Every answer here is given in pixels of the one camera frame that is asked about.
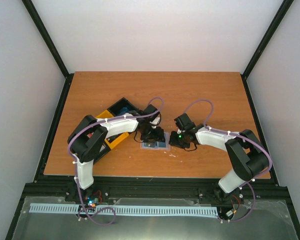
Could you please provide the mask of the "three-compartment card bin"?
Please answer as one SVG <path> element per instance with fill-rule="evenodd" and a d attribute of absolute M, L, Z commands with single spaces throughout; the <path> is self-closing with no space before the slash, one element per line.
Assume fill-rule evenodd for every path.
<path fill-rule="evenodd" d="M 124 139 L 126 139 L 130 135 L 130 133 L 128 132 L 123 132 L 124 129 L 132 130 L 133 126 L 135 126 L 133 122 L 128 123 L 128 119 L 125 119 L 124 117 L 117 120 L 109 121 L 110 118 L 121 116 L 118 115 L 118 113 L 124 107 L 129 108 L 130 109 L 129 112 L 131 111 L 137 112 L 139 110 L 130 101 L 128 101 L 125 97 L 123 97 L 96 117 L 97 120 L 102 120 L 102 119 L 108 120 L 108 122 L 98 125 L 98 127 L 99 126 L 106 127 L 108 133 L 100 148 L 99 153 L 95 156 L 93 160 L 94 164 L 98 162 L 101 158 L 103 158 L 106 154 L 108 154 L 111 150 L 113 150 L 118 144 L 120 144 Z"/>

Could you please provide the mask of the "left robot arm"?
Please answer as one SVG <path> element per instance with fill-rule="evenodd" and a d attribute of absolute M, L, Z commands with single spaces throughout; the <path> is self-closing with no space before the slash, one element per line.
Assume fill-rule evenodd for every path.
<path fill-rule="evenodd" d="M 84 117 L 67 141 L 67 153 L 73 158 L 74 181 L 78 186 L 76 195 L 82 201 L 93 198 L 93 165 L 105 141 L 123 133 L 140 132 L 142 141 L 159 142 L 164 138 L 164 131 L 154 120 L 160 115 L 161 109 L 149 104 L 145 110 L 130 110 L 114 117 Z"/>

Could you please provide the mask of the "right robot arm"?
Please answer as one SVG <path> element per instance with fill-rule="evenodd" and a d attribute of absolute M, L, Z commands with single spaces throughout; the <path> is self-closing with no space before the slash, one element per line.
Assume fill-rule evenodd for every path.
<path fill-rule="evenodd" d="M 226 194 L 242 187 L 262 172 L 272 167 L 269 153 L 261 145 L 256 135 L 249 129 L 241 132 L 225 131 L 206 124 L 195 123 L 186 113 L 174 119 L 176 131 L 170 134 L 169 144 L 189 150 L 190 145 L 210 146 L 227 152 L 232 169 L 222 177 L 219 188 Z"/>

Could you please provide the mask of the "black VIP card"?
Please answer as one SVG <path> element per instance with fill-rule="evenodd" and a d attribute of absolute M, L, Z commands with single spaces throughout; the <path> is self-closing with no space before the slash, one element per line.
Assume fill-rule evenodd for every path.
<path fill-rule="evenodd" d="M 154 149 L 156 147 L 155 142 L 144 142 L 143 143 L 144 148 Z"/>

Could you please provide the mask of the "pink leather card holder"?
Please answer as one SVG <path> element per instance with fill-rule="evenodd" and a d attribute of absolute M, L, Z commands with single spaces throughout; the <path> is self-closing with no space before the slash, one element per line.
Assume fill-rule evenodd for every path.
<path fill-rule="evenodd" d="M 169 139 L 170 139 L 170 134 L 168 132 L 164 132 L 164 139 L 165 141 L 156 141 L 156 147 L 155 148 L 145 148 L 143 147 L 143 143 L 140 144 L 140 148 L 144 150 L 160 150 L 160 151 L 168 151 L 170 150 L 171 146 L 169 144 Z M 166 143 L 166 148 L 159 148 L 157 142 L 165 142 Z"/>

